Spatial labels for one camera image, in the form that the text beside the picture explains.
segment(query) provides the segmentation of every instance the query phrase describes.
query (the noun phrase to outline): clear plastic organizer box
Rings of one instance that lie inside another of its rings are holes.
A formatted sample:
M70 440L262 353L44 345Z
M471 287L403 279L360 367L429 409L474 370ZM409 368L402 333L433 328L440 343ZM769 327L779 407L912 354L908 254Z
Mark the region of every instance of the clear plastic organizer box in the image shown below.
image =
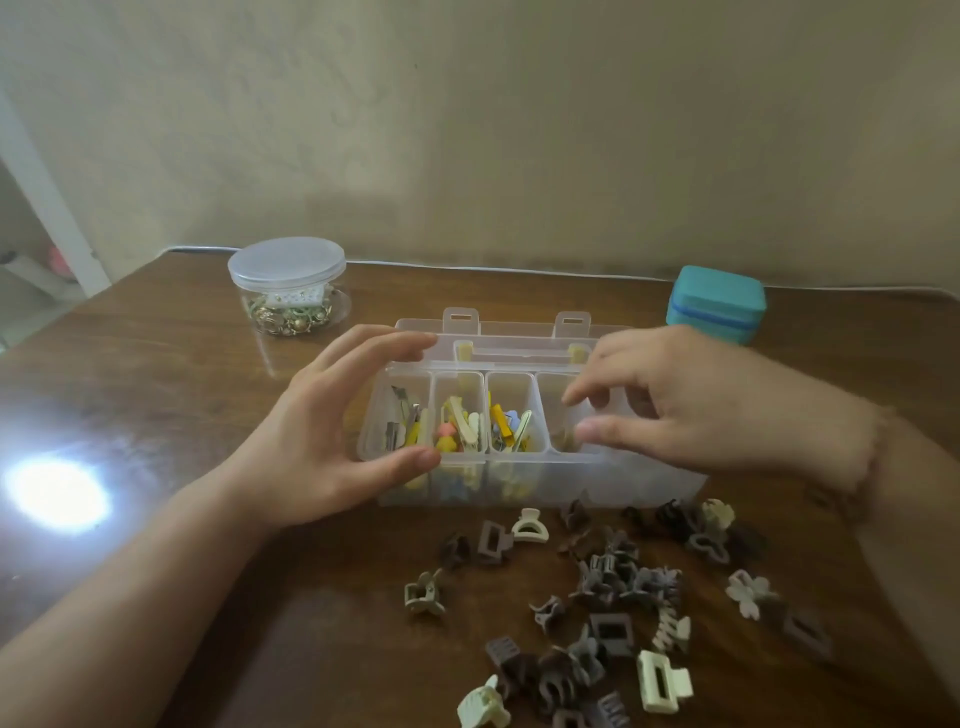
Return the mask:
M617 449L583 445L563 452L551 433L569 432L589 415L589 401L565 407L560 397L583 368L596 340L624 327L597 326L583 311L563 311L553 324L480 322L472 308L448 308L442 320L401 319L397 328L433 331L437 345L416 364L392 364L374 382L358 454L373 460L386 454L388 422L402 422L392 387L403 387L411 403L441 421L450 396L479 412L479 452L444 453L432 473L398 486L380 498L383 505L562 505L575 498L596 506L652 507L671 498L689 498L705 475ZM525 452L500 452L490 445L487 393L504 411L531 410ZM600 413L636 417L623 389L611 391Z

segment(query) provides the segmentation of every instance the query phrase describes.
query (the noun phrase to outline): blue box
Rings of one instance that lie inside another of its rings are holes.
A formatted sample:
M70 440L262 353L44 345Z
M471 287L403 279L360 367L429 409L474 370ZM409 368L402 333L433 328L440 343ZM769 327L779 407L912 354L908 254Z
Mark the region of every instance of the blue box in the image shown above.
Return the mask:
M667 324L690 324L718 339L746 344L767 310L763 283L736 273L685 265L673 284Z

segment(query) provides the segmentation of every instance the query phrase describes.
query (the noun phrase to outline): wooden table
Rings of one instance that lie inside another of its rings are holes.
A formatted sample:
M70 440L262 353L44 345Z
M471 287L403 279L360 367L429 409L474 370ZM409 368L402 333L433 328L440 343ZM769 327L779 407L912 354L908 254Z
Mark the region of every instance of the wooden table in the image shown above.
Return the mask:
M97 528L66 535L0 505L0 634L7 640L130 538L181 485L224 458L270 409L290 375L349 324L439 318L657 326L669 285L387 266L348 270L353 311L323 335L257 337L220 255L167 254L0 356L0 469L35 457L88 466L108 493ZM960 306L937 297L771 290L756 346L788 364L894 404L956 451ZM348 415L355 432L366 403ZM851 534L788 478L725 475L707 493L771 542L758 571L818 609L838 662L820 667L739 616L726 574L673 544L642 544L651 566L684 570L693 619L695 696L676 716L640 710L636 669L614 664L635 725L942 725L960 722L887 604ZM506 568L457 571L443 622L408 619L403 584L436 564L449 532L476 537L485 517L516 511L376 506L293 529L248 568L185 676L164 725L453 726L456 706L492 667L484 643L549 641L527 607L566 595L575 570L556 541L519 546ZM560 532L553 514L551 525ZM597 514L615 521L615 513ZM574 612L556 641L572 640ZM638 616L643 643L655 624ZM515 726L539 725L519 703Z

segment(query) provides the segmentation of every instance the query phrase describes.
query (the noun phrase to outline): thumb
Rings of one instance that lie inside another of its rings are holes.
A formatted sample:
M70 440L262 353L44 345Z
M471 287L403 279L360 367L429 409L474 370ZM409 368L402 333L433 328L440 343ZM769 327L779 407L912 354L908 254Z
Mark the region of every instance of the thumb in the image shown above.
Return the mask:
M433 448L401 448L376 460L353 463L349 468L348 491L356 501L395 485L409 482L440 465L440 453Z
M573 436L582 443L631 449L634 452L662 458L664 427L665 422L662 420L599 415L587 417L577 423Z

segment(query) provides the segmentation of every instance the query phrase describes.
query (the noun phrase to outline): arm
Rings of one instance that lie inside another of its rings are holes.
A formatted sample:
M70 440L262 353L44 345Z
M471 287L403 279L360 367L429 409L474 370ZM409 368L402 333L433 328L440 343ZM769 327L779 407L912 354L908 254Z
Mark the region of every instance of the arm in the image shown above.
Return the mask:
M877 580L954 696L960 698L960 464L901 418L749 349L687 327L600 340L564 403L609 401L624 386L657 419L601 415L583 442L700 469L772 468L840 496L871 494L855 525Z
M154 725L233 582L273 533L437 465L430 448L350 462L341 424L369 376L391 360L421 358L435 341L357 327L332 342L227 462L180 490L0 651L0 726Z

